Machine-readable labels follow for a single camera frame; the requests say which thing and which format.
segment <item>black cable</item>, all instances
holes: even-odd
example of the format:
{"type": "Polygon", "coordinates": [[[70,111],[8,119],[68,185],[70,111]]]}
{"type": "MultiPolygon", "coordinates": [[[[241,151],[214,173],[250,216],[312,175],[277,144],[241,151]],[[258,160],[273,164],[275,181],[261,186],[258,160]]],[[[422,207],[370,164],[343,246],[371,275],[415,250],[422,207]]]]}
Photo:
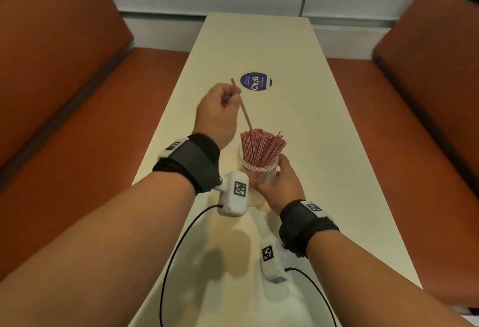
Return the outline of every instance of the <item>black cable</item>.
{"type": "Polygon", "coordinates": [[[181,237],[181,239],[178,241],[178,244],[175,248],[175,250],[173,251],[173,254],[171,254],[171,259],[170,259],[170,262],[168,263],[168,267],[166,268],[166,271],[165,271],[165,277],[163,278],[163,286],[161,287],[161,296],[160,296],[160,299],[159,299],[159,325],[161,327],[163,327],[163,319],[161,317],[161,311],[163,309],[163,294],[165,293],[165,285],[166,285],[166,277],[168,276],[168,272],[170,271],[170,267],[171,267],[171,264],[173,263],[173,259],[176,255],[176,252],[178,251],[178,248],[180,247],[181,243],[183,242],[183,239],[184,237],[186,236],[186,234],[188,233],[188,231],[191,229],[191,227],[194,225],[194,223],[201,217],[201,215],[203,215],[206,211],[210,210],[210,209],[214,209],[215,207],[222,207],[221,205],[214,205],[214,206],[210,206],[210,207],[207,207],[206,209],[204,209],[203,211],[201,211],[199,213],[198,216],[195,217],[195,219],[191,222],[190,226],[188,226],[188,228],[186,229],[186,231],[184,232],[183,236],[181,237]]]}
{"type": "Polygon", "coordinates": [[[286,268],[286,269],[284,269],[284,270],[285,270],[285,271],[295,270],[295,271],[297,271],[298,273],[301,273],[302,275],[304,275],[306,278],[308,278],[308,280],[311,282],[311,284],[314,285],[314,287],[316,288],[316,290],[317,290],[318,292],[320,292],[321,297],[323,297],[324,302],[325,302],[326,305],[328,306],[328,309],[329,309],[329,311],[330,311],[330,313],[331,313],[332,321],[334,322],[334,327],[338,327],[338,325],[336,324],[336,318],[334,318],[334,314],[333,314],[333,312],[332,312],[332,310],[331,310],[331,307],[330,307],[328,301],[326,300],[326,297],[325,297],[324,294],[321,292],[320,288],[318,288],[318,286],[315,284],[315,282],[313,282],[313,279],[311,279],[311,278],[310,278],[308,275],[306,275],[306,273],[304,273],[303,271],[301,271],[301,270],[299,270],[299,269],[296,269],[296,268],[286,268]]]}

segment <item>plastic jar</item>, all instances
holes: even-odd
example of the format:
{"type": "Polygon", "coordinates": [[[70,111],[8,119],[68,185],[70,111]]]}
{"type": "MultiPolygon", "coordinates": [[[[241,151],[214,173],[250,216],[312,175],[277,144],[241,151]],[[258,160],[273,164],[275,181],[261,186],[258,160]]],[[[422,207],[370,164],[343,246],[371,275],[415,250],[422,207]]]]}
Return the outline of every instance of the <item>plastic jar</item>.
{"type": "MultiPolygon", "coordinates": [[[[279,157],[276,158],[274,162],[269,166],[255,167],[248,164],[243,159],[243,147],[240,144],[238,148],[238,162],[238,170],[246,173],[250,179],[255,179],[256,181],[267,184],[269,186],[273,185],[276,182],[276,167],[278,167],[279,157]]],[[[264,202],[264,197],[261,196],[258,191],[250,187],[248,191],[247,206],[260,207],[264,202]]]]}

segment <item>bundle of straws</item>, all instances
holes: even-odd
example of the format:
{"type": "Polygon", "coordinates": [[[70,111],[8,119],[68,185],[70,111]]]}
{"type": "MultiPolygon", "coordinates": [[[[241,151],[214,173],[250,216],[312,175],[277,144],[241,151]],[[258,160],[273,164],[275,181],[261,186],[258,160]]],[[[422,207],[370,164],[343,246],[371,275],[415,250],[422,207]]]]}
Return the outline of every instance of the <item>bundle of straws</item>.
{"type": "MultiPolygon", "coordinates": [[[[236,86],[234,79],[231,79],[231,83],[236,86]]],[[[281,132],[274,135],[263,129],[253,129],[243,102],[241,102],[241,108],[249,126],[249,131],[241,134],[243,160],[254,167],[272,165],[286,146],[286,141],[283,139],[281,132]]]]}

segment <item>purple circular sticker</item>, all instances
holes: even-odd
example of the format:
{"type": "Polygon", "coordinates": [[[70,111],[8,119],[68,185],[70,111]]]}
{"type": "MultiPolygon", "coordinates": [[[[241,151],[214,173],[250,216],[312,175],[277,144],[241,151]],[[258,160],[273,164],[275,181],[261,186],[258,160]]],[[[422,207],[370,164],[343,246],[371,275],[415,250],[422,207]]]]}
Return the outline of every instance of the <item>purple circular sticker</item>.
{"type": "Polygon", "coordinates": [[[268,86],[268,76],[262,74],[261,72],[250,72],[248,74],[244,74],[241,77],[240,82],[245,88],[254,91],[267,90],[272,86],[271,77],[269,78],[268,86]]]}

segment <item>tabletop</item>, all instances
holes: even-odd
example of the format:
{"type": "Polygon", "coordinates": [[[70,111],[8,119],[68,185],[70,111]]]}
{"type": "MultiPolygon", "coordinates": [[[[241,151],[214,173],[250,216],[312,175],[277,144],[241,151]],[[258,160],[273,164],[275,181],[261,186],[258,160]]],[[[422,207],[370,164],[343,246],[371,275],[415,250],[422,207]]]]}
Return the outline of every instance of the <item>tabletop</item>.
{"type": "MultiPolygon", "coordinates": [[[[253,127],[281,132],[287,141],[284,153],[308,200],[346,236],[421,286],[307,18],[208,14],[135,181],[171,142],[191,133],[207,90],[231,78],[242,88],[253,127]]],[[[237,169],[239,133],[247,130],[240,112],[237,134],[220,156],[220,174],[237,169]]],[[[185,225],[215,197],[198,196],[185,225]]],[[[332,326],[301,276],[278,285],[261,278],[257,210],[238,219],[209,213],[185,239],[168,276],[167,326],[332,326]]],[[[289,262],[314,277],[304,258],[289,262]]],[[[161,283],[162,275],[133,326],[159,324],[161,283]]]]}

